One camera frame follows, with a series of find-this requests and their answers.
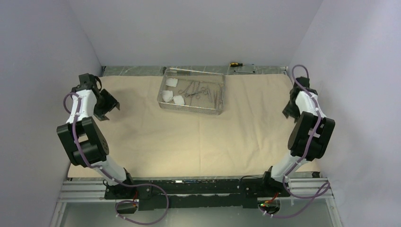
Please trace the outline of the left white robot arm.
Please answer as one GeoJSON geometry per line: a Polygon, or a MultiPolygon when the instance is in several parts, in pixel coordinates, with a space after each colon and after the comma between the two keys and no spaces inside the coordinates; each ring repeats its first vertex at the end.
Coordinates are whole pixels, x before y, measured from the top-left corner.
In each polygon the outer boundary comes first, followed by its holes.
{"type": "Polygon", "coordinates": [[[136,192],[130,174],[109,157],[109,146],[96,120],[106,121],[107,113],[120,109],[120,103],[102,87],[98,76],[79,75],[79,84],[71,89],[63,100],[69,118],[57,127],[57,135],[75,166],[90,168],[99,173],[109,186],[117,186],[117,192],[125,199],[136,192]]]}

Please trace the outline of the beige cloth wrap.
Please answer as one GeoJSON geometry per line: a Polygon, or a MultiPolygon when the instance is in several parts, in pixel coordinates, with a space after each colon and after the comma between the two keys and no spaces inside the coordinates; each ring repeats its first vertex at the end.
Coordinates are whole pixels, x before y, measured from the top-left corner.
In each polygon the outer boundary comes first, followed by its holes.
{"type": "Polygon", "coordinates": [[[282,114],[292,88],[283,74],[227,76],[220,115],[160,108],[161,76],[102,83],[121,108],[97,125],[133,177],[259,175],[288,154],[295,124],[282,114]]]}

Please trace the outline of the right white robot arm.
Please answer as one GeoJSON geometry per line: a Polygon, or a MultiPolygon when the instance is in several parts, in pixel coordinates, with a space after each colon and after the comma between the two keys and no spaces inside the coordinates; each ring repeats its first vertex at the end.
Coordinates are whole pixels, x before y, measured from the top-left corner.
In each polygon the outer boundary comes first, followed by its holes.
{"type": "Polygon", "coordinates": [[[335,127],[318,103],[316,90],[311,89],[306,77],[295,79],[289,102],[282,113],[295,120],[295,127],[288,139],[289,152],[282,160],[271,166],[263,176],[261,192],[266,196],[282,191],[287,177],[302,165],[323,157],[335,127]]]}

